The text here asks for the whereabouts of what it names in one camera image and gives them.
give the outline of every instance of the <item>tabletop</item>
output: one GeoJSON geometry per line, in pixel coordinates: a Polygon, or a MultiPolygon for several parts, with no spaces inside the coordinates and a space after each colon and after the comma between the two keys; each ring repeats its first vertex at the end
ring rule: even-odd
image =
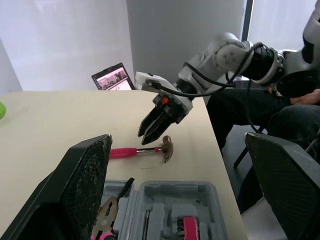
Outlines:
{"type": "MultiPolygon", "coordinates": [[[[138,129],[152,110],[155,93],[144,91],[12,92],[0,96],[7,113],[0,120],[0,236],[36,186],[77,143],[111,134],[112,148],[141,148],[138,129]]],[[[234,193],[202,98],[179,124],[172,124],[174,152],[109,161],[106,178],[208,181],[215,185],[228,239],[247,239],[234,193]]],[[[144,147],[155,147],[162,139],[144,147]]]]}

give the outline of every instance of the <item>white wall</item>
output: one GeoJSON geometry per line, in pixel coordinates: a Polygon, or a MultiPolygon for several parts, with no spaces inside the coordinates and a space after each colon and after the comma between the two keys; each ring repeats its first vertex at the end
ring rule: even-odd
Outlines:
{"type": "Polygon", "coordinates": [[[217,34],[240,36],[244,0],[127,0],[134,71],[170,82],[217,34]]]}
{"type": "Polygon", "coordinates": [[[0,0],[0,37],[23,90],[96,90],[120,62],[133,77],[125,0],[0,0]]]}
{"type": "Polygon", "coordinates": [[[300,50],[316,0],[255,0],[248,40],[277,50],[300,50]]]}
{"type": "Polygon", "coordinates": [[[0,39],[0,95],[13,91],[22,88],[0,39]]]}

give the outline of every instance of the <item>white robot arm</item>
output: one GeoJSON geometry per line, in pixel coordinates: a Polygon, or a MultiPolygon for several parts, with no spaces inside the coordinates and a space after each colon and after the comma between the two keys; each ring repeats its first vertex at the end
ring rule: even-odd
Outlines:
{"type": "Polygon", "coordinates": [[[142,144],[157,140],[172,124],[179,123],[192,109],[194,97],[209,96],[213,85],[234,87],[236,76],[247,77],[261,86],[273,85],[283,96],[298,97],[312,92],[318,83],[320,66],[320,0],[303,32],[304,48],[296,52],[277,51],[262,43],[239,41],[232,33],[218,35],[201,54],[186,62],[171,84],[150,73],[137,72],[136,83],[159,90],[155,108],[142,121],[138,136],[142,144]],[[228,72],[228,83],[217,80],[228,72]]]}

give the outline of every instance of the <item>person's hand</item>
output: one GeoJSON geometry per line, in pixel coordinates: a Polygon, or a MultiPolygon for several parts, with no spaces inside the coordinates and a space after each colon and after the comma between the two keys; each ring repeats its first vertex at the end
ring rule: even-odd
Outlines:
{"type": "Polygon", "coordinates": [[[320,103],[320,89],[314,90],[312,93],[300,97],[290,98],[292,105],[299,104],[319,104],[320,103]]]}

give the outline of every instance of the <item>laptop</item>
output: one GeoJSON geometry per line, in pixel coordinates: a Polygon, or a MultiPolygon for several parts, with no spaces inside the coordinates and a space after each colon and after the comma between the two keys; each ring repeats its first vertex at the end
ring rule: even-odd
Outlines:
{"type": "Polygon", "coordinates": [[[117,91],[136,89],[122,62],[102,70],[91,77],[99,90],[117,91]]]}

